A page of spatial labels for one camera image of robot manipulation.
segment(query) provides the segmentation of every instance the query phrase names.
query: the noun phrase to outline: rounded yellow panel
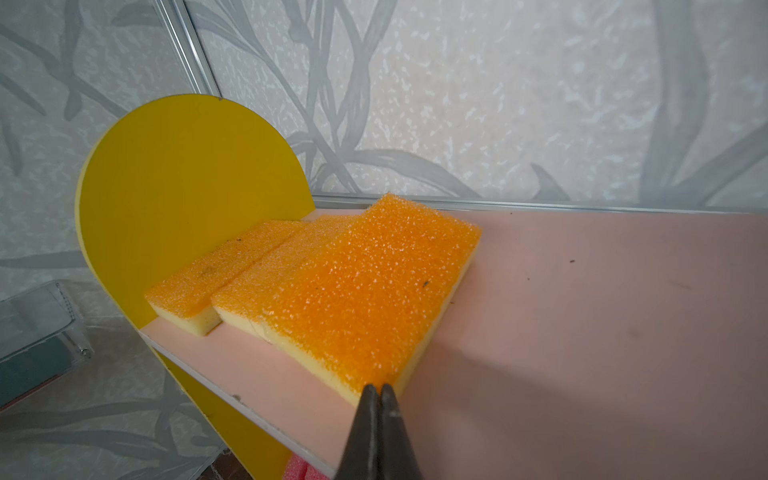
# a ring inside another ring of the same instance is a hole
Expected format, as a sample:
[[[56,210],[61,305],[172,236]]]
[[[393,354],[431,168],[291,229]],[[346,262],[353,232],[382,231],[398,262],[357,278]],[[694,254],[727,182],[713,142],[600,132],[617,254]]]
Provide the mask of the rounded yellow panel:
[[[299,161],[264,119],[206,95],[161,98],[120,119],[86,161],[75,201],[88,265],[141,328],[144,291],[260,220],[314,210]],[[274,478],[288,451],[163,358],[256,478]]]

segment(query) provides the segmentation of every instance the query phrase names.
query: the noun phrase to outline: pink shelf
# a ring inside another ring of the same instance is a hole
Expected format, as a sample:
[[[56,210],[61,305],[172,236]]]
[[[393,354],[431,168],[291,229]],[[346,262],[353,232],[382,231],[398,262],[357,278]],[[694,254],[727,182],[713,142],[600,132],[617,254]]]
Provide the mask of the pink shelf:
[[[400,399],[426,478],[768,476],[768,217],[455,215],[481,245]],[[141,332],[333,473],[354,408],[293,360]]]

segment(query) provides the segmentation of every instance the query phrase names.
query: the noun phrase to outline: orange sponge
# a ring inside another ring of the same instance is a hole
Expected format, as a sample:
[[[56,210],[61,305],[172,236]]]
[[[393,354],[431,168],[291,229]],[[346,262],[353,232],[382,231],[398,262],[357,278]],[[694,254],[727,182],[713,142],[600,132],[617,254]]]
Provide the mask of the orange sponge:
[[[259,223],[155,284],[144,297],[159,316],[204,336],[221,322],[210,296],[305,226],[288,220]]]
[[[278,287],[274,343],[353,405],[367,383],[401,393],[481,229],[387,194]]]
[[[221,319],[244,332],[266,339],[263,307],[277,287],[320,247],[338,237],[355,217],[322,215],[272,250],[210,299]]]

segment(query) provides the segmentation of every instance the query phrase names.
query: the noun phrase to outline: transparent plastic box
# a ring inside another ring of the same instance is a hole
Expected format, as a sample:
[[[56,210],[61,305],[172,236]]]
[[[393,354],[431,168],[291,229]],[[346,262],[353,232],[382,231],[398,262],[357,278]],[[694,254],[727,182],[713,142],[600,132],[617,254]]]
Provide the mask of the transparent plastic box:
[[[87,361],[83,319],[56,280],[0,302],[0,410]]]

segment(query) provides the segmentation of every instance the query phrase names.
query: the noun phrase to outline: wall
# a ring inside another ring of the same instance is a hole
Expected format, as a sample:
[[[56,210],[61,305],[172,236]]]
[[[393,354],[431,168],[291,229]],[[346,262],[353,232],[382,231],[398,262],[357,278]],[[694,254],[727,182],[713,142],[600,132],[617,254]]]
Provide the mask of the wall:
[[[4,0],[0,12],[0,300],[68,279],[94,347],[0,415],[0,478],[189,478],[222,442],[96,283],[74,229],[94,142],[129,110],[188,92],[184,73],[148,26],[149,1]]]
[[[314,191],[768,207],[761,0],[187,5]]]

